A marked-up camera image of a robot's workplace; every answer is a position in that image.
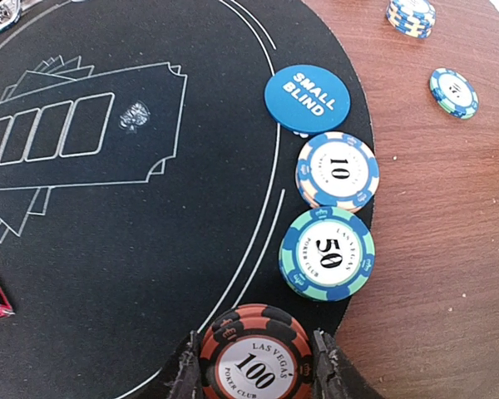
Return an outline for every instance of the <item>wood grain surface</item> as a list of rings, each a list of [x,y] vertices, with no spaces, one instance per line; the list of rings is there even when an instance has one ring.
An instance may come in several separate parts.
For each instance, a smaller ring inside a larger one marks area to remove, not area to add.
[[[422,41],[393,30],[387,0],[306,3],[360,76],[381,169],[377,261],[338,343],[388,399],[499,399],[499,13],[433,0]],[[439,67],[475,86],[471,120],[433,100]]]

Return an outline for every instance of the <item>poker mat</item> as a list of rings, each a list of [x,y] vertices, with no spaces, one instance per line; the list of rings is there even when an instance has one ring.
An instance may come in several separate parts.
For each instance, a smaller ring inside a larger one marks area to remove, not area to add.
[[[373,148],[359,79],[314,12],[299,0],[33,10],[0,36],[0,282],[16,312],[0,320],[0,399],[132,397],[238,303],[333,333],[348,301],[301,298],[279,273],[281,239],[308,208],[294,182],[305,140],[263,98],[282,68],[326,68],[351,96],[339,129]],[[369,226],[372,213],[358,215]]]

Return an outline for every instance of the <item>white chip center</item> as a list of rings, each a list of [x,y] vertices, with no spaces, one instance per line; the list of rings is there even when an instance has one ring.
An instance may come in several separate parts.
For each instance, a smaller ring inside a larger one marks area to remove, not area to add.
[[[310,169],[316,185],[333,197],[351,197],[368,183],[365,155],[342,141],[330,141],[316,149]]]
[[[458,106],[470,106],[473,102],[473,94],[467,87],[466,82],[458,78],[458,76],[449,73],[441,74],[438,79],[438,84],[443,94]]]
[[[430,12],[431,9],[425,0],[401,0],[405,7],[410,7],[414,12]]]
[[[295,361],[290,350],[267,337],[238,339],[216,364],[224,392],[240,399],[283,397],[295,384]]]
[[[299,238],[299,265],[317,285],[345,283],[357,273],[361,256],[357,235],[338,220],[317,222]]]

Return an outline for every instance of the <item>table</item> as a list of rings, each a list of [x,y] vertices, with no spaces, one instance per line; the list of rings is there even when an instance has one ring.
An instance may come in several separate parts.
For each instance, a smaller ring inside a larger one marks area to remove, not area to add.
[[[437,0],[426,41],[395,32],[383,0],[306,0],[360,76],[381,185],[377,263],[338,343],[388,399],[499,399],[499,13]],[[480,111],[446,114],[438,67],[475,86]]]

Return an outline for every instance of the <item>black mat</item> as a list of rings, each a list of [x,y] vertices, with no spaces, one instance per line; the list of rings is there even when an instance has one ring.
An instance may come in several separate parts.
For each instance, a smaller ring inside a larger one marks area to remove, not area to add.
[[[0,399],[126,397],[234,303],[336,329],[347,301],[304,300],[277,266],[307,209],[305,140],[263,91],[299,63],[342,78],[341,130],[372,146],[346,54],[298,0],[49,0],[0,37],[0,281],[17,312],[0,320]]]

